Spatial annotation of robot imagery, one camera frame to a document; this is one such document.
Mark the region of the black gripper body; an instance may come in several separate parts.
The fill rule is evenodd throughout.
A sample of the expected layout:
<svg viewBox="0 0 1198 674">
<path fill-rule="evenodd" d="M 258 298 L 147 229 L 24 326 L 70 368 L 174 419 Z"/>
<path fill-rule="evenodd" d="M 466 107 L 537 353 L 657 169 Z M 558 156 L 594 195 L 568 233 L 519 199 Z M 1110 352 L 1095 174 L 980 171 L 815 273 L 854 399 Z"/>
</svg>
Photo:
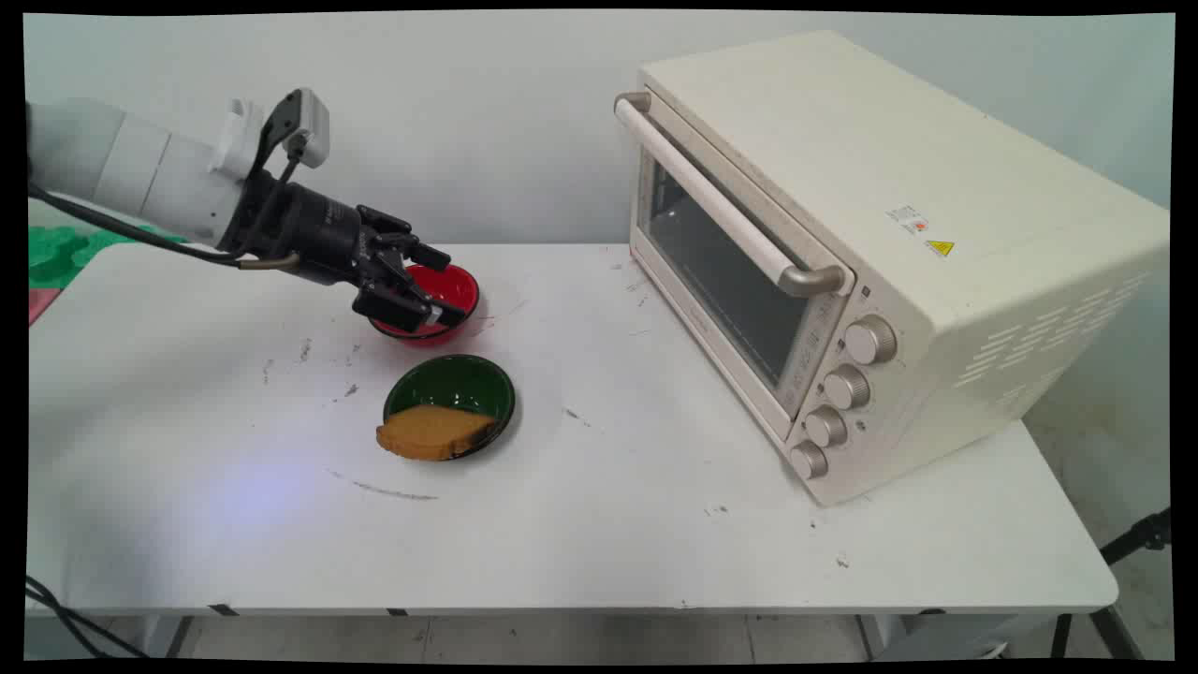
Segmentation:
<svg viewBox="0 0 1198 674">
<path fill-rule="evenodd" d="M 322 286 L 361 286 L 361 266 L 373 272 L 375 253 L 381 249 L 398 249 L 409 257 L 415 233 L 406 221 L 363 205 L 351 208 L 291 181 L 270 208 L 265 225 L 252 235 L 276 184 L 270 172 L 246 181 L 228 221 L 224 251 L 236 251 L 247 243 L 249 255 L 262 260 L 297 255 L 300 263 L 285 272 Z"/>
</svg>

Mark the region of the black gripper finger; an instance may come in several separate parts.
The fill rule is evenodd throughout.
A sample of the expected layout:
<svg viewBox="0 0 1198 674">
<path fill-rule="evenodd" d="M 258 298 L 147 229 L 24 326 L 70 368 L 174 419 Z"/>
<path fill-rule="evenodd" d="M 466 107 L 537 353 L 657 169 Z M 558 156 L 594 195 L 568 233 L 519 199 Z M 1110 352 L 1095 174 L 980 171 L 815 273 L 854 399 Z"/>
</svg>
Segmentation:
<svg viewBox="0 0 1198 674">
<path fill-rule="evenodd" d="M 351 310 L 385 334 L 450 334 L 468 318 L 468 272 L 449 265 L 432 271 L 407 265 L 409 285 L 364 283 Z"/>
<path fill-rule="evenodd" d="M 444 271 L 450 265 L 450 255 L 423 242 L 409 221 L 365 205 L 356 210 L 361 219 L 357 256 L 364 263 L 381 265 L 394 273 L 405 268 L 405 261 L 432 271 Z"/>
</svg>

